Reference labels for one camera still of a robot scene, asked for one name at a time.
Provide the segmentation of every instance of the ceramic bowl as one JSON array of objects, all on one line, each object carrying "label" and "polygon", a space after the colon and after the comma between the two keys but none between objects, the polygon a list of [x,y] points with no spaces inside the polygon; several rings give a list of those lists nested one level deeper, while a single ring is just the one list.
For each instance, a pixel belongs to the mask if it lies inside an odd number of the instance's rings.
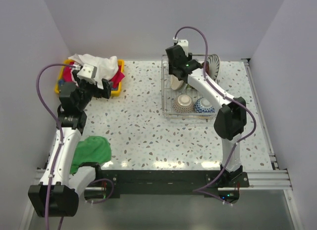
[{"label": "ceramic bowl", "polygon": [[215,109],[206,98],[199,98],[194,105],[197,113],[215,113]]},{"label": "ceramic bowl", "polygon": [[194,103],[190,96],[179,95],[173,103],[173,109],[178,113],[191,113],[194,111]]}]

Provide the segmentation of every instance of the white cloth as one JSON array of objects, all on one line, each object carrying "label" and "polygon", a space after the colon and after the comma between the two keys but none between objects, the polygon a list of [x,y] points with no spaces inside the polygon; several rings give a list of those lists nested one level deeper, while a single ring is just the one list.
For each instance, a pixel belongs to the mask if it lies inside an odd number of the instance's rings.
[{"label": "white cloth", "polygon": [[116,56],[111,58],[100,58],[90,54],[79,55],[75,54],[70,56],[68,59],[72,59],[79,64],[89,64],[97,67],[97,73],[95,81],[97,82],[98,88],[103,88],[102,79],[110,81],[118,72],[118,59]]}]

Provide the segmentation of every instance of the yellow tray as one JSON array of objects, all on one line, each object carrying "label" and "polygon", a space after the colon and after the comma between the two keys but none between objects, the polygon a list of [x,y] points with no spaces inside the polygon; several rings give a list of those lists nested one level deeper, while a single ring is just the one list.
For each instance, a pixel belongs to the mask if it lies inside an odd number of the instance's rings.
[{"label": "yellow tray", "polygon": [[[72,61],[73,60],[71,60],[71,59],[67,59],[67,60],[64,61],[64,64],[70,64]],[[121,73],[123,73],[123,71],[124,71],[124,60],[118,59],[118,66],[121,66]],[[58,81],[63,78],[63,71],[64,71],[64,66],[62,66],[62,68],[60,69],[59,76],[58,76],[58,79],[57,79],[57,83],[55,84],[54,91],[55,91],[56,94],[59,94]],[[111,96],[119,96],[120,93],[121,93],[121,88],[122,88],[122,81],[119,83],[117,88],[111,90]]]}]

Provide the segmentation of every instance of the gray wall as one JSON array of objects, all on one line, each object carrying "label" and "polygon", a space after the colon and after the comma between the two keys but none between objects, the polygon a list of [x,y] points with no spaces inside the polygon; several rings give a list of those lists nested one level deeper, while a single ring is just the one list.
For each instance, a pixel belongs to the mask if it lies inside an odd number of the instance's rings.
[{"label": "gray wall", "polygon": [[270,137],[302,219],[316,229],[317,0],[285,0],[251,59]]},{"label": "gray wall", "polygon": [[[45,0],[71,53],[158,59],[184,25],[205,32],[210,53],[249,58],[283,0]],[[192,52],[204,43],[182,32]]]},{"label": "gray wall", "polygon": [[[43,0],[0,0],[0,229],[19,227],[35,169],[52,142],[54,122],[35,90],[39,70],[68,49]],[[49,106],[58,105],[57,69],[43,76]]]}]

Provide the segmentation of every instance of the wire dish rack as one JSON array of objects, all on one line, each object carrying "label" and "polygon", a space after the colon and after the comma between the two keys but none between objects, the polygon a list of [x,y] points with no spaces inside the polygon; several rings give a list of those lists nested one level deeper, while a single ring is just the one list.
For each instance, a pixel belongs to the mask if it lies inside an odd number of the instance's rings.
[{"label": "wire dish rack", "polygon": [[[204,55],[195,54],[194,59],[198,59],[200,62],[204,61]],[[170,75],[168,74],[168,58],[167,55],[162,56],[161,60],[162,68],[162,111],[163,116],[170,121],[185,122],[185,123],[206,123],[213,122],[217,116],[217,113],[177,113],[173,109],[174,100],[181,94],[189,95],[193,103],[199,98],[203,97],[196,89],[186,88],[182,91],[174,91],[170,86]]]}]

